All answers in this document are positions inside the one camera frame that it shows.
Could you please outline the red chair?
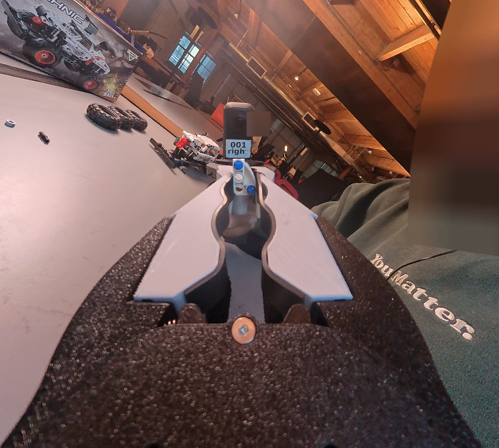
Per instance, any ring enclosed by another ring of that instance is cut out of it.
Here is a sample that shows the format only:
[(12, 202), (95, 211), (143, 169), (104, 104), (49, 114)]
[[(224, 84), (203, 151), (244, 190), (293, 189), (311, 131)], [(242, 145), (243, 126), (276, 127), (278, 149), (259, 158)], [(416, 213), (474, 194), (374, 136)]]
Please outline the red chair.
[(294, 188), (294, 186), (287, 180), (283, 179), (281, 177), (280, 171), (277, 169), (275, 171), (275, 177), (273, 181), (278, 187), (283, 189), (285, 192), (287, 192), (289, 195), (294, 197), (296, 200), (298, 200), (298, 192)]

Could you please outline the partly built lego truck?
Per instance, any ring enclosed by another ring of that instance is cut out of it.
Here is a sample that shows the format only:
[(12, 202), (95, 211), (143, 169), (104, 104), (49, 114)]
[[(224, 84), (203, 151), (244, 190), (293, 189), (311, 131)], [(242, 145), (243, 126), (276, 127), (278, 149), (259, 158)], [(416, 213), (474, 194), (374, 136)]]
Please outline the partly built lego truck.
[(168, 150), (153, 138), (150, 139), (150, 143), (171, 170), (180, 169), (186, 174), (186, 169), (192, 167), (201, 170), (207, 176), (216, 178), (218, 166), (211, 164), (221, 157), (222, 150), (217, 142), (209, 138), (208, 133), (192, 134), (183, 131), (175, 139), (172, 150)]

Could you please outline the person's right forearm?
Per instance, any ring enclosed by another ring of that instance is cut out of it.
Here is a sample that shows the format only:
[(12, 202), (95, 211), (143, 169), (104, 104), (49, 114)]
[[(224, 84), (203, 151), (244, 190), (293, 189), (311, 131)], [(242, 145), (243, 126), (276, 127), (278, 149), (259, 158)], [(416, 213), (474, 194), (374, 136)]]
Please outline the person's right forearm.
[(312, 208), (365, 256), (403, 258), (413, 249), (408, 242), (410, 180), (350, 185), (338, 201)]

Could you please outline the dark flat mat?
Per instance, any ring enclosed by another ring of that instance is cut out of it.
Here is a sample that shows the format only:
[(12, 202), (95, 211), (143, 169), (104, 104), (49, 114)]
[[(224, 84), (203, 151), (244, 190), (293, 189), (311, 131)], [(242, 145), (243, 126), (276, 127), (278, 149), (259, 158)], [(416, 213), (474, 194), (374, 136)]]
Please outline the dark flat mat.
[(150, 93), (156, 97), (159, 97), (161, 99), (164, 99), (166, 101), (169, 101), (169, 102), (172, 102), (172, 103), (175, 103), (177, 105), (181, 105), (181, 106), (184, 106), (184, 107), (187, 107), (189, 109), (191, 109), (192, 107), (187, 103), (185, 102), (182, 98), (180, 98), (179, 96), (177, 95), (174, 95), (172, 94), (171, 92), (169, 91), (165, 91), (163, 89), (159, 89), (159, 88), (155, 88), (154, 86), (149, 86), (149, 87), (146, 87), (144, 89), (145, 92), (147, 93)]

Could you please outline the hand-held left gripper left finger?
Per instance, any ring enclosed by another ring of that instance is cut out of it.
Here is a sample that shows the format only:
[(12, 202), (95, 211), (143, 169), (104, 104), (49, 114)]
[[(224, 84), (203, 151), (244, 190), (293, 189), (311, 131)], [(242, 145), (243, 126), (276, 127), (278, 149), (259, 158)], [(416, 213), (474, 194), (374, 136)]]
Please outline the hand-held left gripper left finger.
[(196, 304), (208, 322), (227, 322), (231, 284), (222, 233), (228, 225), (226, 185), (220, 178), (180, 208), (156, 250), (134, 301), (171, 303), (177, 313)]

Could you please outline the paned window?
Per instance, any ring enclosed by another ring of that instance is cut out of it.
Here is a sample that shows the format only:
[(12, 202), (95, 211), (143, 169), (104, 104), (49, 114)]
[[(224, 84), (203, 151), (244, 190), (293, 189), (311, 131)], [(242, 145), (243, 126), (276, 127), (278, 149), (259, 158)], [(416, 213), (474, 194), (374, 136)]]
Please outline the paned window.
[[(187, 33), (184, 33), (171, 56), (165, 62), (165, 65), (170, 68), (176, 66), (178, 71), (185, 74), (188, 68), (194, 63), (195, 57), (200, 50), (201, 45), (193, 43), (190, 36)], [(194, 72), (198, 73), (205, 82), (214, 68), (215, 62), (213, 56), (208, 52), (203, 55)]]

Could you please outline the white spotted lego panel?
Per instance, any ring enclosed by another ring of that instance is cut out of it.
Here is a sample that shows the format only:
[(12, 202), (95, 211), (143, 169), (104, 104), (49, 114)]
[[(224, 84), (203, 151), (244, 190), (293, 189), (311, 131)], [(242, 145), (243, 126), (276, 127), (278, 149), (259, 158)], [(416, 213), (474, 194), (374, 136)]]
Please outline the white spotted lego panel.
[(233, 159), (234, 196), (248, 197), (254, 200), (257, 192), (253, 170), (244, 159)]

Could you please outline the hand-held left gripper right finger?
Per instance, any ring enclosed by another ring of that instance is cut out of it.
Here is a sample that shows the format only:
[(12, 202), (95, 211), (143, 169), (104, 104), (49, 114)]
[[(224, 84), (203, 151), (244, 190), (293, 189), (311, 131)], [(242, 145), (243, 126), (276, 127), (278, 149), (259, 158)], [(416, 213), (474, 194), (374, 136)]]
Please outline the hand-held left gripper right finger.
[(261, 252), (265, 322), (282, 322), (295, 304), (351, 300), (316, 215), (266, 177), (257, 177), (261, 226), (268, 239)]

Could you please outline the black office chair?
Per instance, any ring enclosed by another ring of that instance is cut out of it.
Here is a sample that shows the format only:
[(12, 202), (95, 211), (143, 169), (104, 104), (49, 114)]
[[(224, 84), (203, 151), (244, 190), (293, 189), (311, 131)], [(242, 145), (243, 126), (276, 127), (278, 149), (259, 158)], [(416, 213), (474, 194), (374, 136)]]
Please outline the black office chair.
[(197, 108), (201, 104), (199, 97), (201, 95), (203, 83), (203, 77), (201, 77), (198, 72), (194, 72), (190, 82), (190, 89), (184, 97), (184, 101), (192, 108)]

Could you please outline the lego set box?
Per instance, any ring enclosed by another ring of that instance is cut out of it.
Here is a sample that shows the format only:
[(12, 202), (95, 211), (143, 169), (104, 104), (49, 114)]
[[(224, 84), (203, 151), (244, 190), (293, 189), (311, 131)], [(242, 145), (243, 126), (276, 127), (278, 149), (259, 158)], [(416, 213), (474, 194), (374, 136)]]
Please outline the lego set box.
[(1, 52), (110, 102), (140, 57), (77, 0), (1, 0)]

